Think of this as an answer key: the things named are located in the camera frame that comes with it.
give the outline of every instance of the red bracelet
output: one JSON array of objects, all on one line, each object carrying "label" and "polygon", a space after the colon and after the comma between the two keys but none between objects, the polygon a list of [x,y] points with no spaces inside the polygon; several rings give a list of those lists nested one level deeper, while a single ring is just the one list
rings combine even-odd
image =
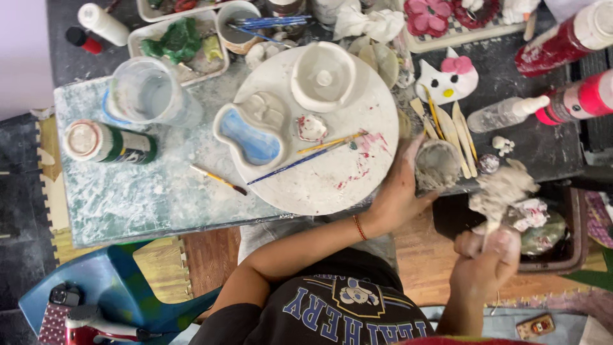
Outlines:
[{"label": "red bracelet", "polygon": [[357,214],[353,215],[353,221],[356,223],[357,232],[360,233],[360,237],[362,238],[362,240],[363,241],[368,241],[368,238],[366,238],[366,236],[364,236],[364,231],[362,231],[362,227],[360,226],[360,221],[357,219]]}]

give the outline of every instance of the red paint bottle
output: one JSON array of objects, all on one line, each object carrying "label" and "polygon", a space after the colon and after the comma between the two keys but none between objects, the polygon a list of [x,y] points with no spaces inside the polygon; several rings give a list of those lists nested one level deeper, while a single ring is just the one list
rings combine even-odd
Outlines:
[{"label": "red paint bottle", "polygon": [[76,47],[81,47],[92,54],[99,54],[102,51],[100,43],[93,38],[88,37],[85,31],[76,26],[72,26],[66,30],[66,40]]},{"label": "red paint bottle", "polygon": [[517,70],[534,77],[613,45],[613,0],[584,7],[519,49]]},{"label": "red paint bottle", "polygon": [[536,111],[546,125],[613,114],[613,69],[547,94],[550,103]]}]

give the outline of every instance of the work table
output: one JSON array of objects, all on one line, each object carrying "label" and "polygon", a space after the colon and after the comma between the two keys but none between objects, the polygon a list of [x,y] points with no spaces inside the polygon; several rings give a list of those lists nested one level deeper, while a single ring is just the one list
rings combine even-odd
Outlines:
[{"label": "work table", "polygon": [[[56,86],[61,87],[55,92],[60,134],[70,122],[79,118],[109,122],[101,111],[101,98],[108,78],[96,78],[109,76],[129,58],[127,47],[113,47],[102,39],[100,42],[106,50],[100,55],[89,54],[66,42],[64,33],[68,27],[78,25],[78,8],[86,2],[48,0],[53,77]],[[110,3],[96,2],[101,7]],[[112,15],[131,30],[148,24],[139,18],[133,0],[122,1]],[[330,32],[315,24],[299,43],[328,41],[330,38]],[[518,33],[454,47],[459,55],[467,55],[473,60],[480,75],[477,90],[460,100],[465,116],[502,99],[537,96],[549,87],[559,87],[566,82],[564,68],[533,79],[521,76],[512,59],[523,44]],[[414,55],[417,73],[420,58],[427,59],[438,68],[444,58],[444,50]],[[242,181],[234,168],[229,149],[214,139],[211,130],[217,110],[233,100],[234,93],[250,73],[244,58],[232,55],[231,60],[230,67],[222,76],[188,87],[204,105],[201,125],[191,129],[162,125],[128,126],[156,138],[160,149],[154,162],[145,166],[81,163],[62,154],[75,246],[128,242],[295,216],[267,204],[252,192],[242,198],[215,181],[204,180],[196,172],[189,172],[188,162],[195,159],[230,181]],[[66,85],[81,80],[90,81]],[[406,90],[395,87],[393,91],[397,105],[406,112],[409,112],[408,101],[413,98],[408,96],[412,93],[412,87]],[[451,104],[445,104],[442,108],[451,113]],[[530,117],[526,122],[510,128],[484,134],[473,133],[478,155],[496,153],[491,147],[491,139],[495,135],[516,143],[515,151],[508,157],[524,163],[537,181],[562,179],[581,172],[577,123],[551,127]],[[469,192],[477,188],[474,179],[461,179],[446,194]],[[369,202],[367,198],[355,207],[367,206]]]}]

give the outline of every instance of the black t-shirt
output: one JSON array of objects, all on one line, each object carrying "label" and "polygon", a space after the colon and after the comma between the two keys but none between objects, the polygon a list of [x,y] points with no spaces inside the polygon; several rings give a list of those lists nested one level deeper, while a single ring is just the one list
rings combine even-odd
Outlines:
[{"label": "black t-shirt", "polygon": [[190,345],[374,345],[433,335],[424,314],[402,290],[400,278],[383,259],[345,248],[271,286],[263,309],[241,303],[218,310]]}]

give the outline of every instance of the hand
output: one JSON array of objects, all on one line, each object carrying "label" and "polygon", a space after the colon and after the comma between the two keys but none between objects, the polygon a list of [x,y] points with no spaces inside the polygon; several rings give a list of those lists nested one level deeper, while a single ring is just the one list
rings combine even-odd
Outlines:
[{"label": "hand", "polygon": [[368,211],[360,215],[366,237],[377,237],[402,227],[438,197],[437,192],[415,197],[415,156],[424,138],[421,134],[410,145],[398,149],[379,193]]},{"label": "hand", "polygon": [[451,279],[450,300],[481,309],[496,300],[496,292],[516,274],[519,267],[521,239],[519,232],[502,226],[487,237],[483,251],[483,235],[464,231],[455,239],[454,250],[460,257]]}]

